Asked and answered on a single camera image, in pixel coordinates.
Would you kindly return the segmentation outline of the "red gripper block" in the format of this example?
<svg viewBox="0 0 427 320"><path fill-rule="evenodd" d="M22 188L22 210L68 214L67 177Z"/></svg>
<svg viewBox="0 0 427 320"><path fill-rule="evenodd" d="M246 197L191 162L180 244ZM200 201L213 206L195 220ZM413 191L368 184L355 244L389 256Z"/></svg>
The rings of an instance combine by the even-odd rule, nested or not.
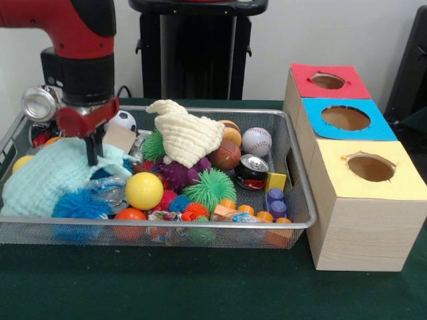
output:
<svg viewBox="0 0 427 320"><path fill-rule="evenodd" d="M104 104L90 107L66 106L57 112L57 124L65 136L85 137L87 162L91 167L97 165L97 156L103 156L102 140L105 130L100 126L112 120L118 110L119 101L114 97Z"/></svg>

